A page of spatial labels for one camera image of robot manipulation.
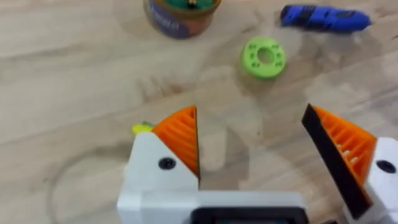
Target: black screw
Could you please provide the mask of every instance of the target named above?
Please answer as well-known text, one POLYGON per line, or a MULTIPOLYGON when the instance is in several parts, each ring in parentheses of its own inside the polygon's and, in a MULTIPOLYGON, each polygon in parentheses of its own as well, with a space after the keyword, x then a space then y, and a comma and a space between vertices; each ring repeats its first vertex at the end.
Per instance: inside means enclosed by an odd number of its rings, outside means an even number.
POLYGON ((176 161, 175 161, 174 159, 170 158, 170 157, 162 158, 162 159, 159 161, 159 167, 160 167, 162 170, 170 170, 170 169, 173 169, 173 168, 175 167, 176 164, 177 164, 176 161))
POLYGON ((395 174, 397 172, 396 167, 390 163, 389 161, 385 160, 380 160, 376 162, 376 165, 383 170, 384 172, 387 172, 389 174, 395 174))

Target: round container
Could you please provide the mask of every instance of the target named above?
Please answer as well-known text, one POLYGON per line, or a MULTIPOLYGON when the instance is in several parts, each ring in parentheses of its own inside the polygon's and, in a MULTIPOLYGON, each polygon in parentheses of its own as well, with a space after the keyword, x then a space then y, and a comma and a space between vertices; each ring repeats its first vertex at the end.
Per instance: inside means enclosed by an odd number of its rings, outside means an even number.
POLYGON ((185 39, 202 33, 211 23, 221 0, 214 0, 207 9, 178 9, 164 0, 146 0, 146 10, 152 23, 164 34, 185 39))

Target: orange ribbed pad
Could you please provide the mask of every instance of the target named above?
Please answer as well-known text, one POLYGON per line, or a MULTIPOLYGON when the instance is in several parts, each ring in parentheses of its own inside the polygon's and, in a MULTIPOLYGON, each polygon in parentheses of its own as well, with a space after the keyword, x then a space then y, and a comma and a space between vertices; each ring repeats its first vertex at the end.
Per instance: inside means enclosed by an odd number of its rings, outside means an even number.
POLYGON ((160 140, 198 175, 197 108, 182 109, 164 119, 152 130, 160 140))
POLYGON ((363 186, 377 138, 339 116, 316 106, 313 108, 358 185, 363 186))

